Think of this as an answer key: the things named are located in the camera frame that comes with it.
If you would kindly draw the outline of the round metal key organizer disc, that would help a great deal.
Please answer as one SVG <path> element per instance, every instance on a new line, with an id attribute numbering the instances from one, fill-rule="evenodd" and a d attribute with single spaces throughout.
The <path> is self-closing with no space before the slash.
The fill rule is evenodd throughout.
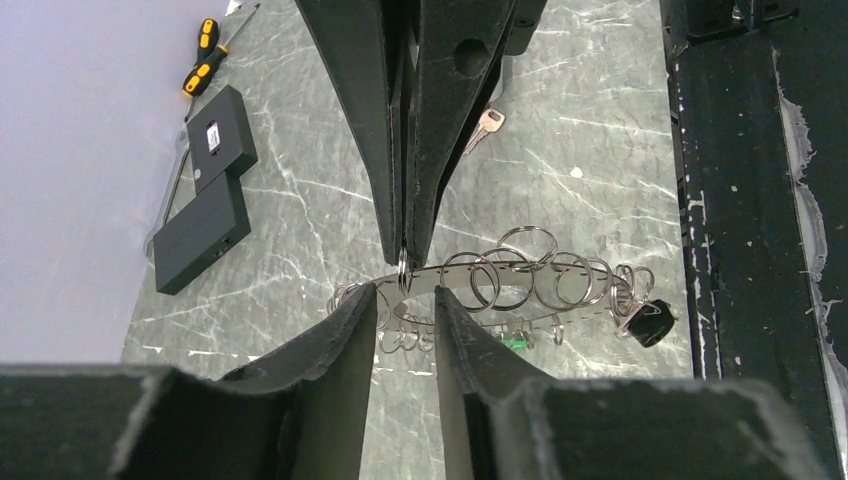
<path id="1" fill-rule="evenodd" d="M 453 291 L 461 307 L 495 338 L 525 330 L 535 342 L 535 332 L 547 325 L 557 346 L 564 344 L 566 325 L 575 319 L 608 319 L 616 337 L 632 338 L 625 331 L 631 317 L 659 299 L 652 295 L 655 275 L 649 268 L 562 250 L 551 232 L 534 225 L 508 230 L 483 252 L 461 251 L 419 270 L 409 267 L 402 250 L 396 273 L 374 283 L 377 348 L 383 354 L 433 349 L 434 319 L 409 307 L 437 287 Z"/>

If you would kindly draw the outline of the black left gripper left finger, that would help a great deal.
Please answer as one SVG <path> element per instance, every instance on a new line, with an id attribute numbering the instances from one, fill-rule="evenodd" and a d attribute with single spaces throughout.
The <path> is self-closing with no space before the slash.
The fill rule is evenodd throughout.
<path id="1" fill-rule="evenodd" d="M 376 288 L 218 380 L 159 365 L 5 365 L 5 479 L 355 479 Z"/>

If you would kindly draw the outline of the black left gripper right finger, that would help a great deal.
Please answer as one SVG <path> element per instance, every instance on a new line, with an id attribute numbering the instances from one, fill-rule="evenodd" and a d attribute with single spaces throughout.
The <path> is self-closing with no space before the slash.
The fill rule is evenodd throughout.
<path id="1" fill-rule="evenodd" d="M 559 380 L 435 291 L 450 479 L 825 479 L 795 412 L 761 381 Z"/>

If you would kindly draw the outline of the green key tag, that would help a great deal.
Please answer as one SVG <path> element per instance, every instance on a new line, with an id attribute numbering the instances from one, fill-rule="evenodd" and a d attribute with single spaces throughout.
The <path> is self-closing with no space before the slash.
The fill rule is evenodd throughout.
<path id="1" fill-rule="evenodd" d="M 535 348 L 532 333 L 525 330 L 501 332 L 496 335 L 496 338 L 513 351 L 525 351 Z"/>

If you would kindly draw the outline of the black key tag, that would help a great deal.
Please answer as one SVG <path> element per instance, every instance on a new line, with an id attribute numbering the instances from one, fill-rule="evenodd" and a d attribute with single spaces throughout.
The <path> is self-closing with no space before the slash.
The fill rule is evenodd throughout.
<path id="1" fill-rule="evenodd" d="M 651 348 L 670 333 L 675 322 L 670 305 L 664 300 L 655 299 L 636 311 L 625 331 L 643 348 Z"/>

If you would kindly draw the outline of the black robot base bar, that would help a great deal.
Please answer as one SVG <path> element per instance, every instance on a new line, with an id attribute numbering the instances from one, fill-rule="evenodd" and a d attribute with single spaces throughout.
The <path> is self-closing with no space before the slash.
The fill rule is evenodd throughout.
<path id="1" fill-rule="evenodd" d="M 847 5 L 660 5 L 694 375 L 761 380 L 847 475 Z"/>

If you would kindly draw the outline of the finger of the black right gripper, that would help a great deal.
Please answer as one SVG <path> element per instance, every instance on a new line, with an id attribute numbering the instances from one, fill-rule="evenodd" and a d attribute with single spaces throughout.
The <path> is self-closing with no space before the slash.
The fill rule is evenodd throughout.
<path id="1" fill-rule="evenodd" d="M 404 251 L 428 257 L 443 191 L 494 92 L 504 56 L 520 55 L 543 1 L 422 1 L 404 165 Z"/>
<path id="2" fill-rule="evenodd" d="M 403 1 L 305 0 L 297 3 L 322 58 L 370 182 L 385 261 L 401 248 L 397 102 Z"/>

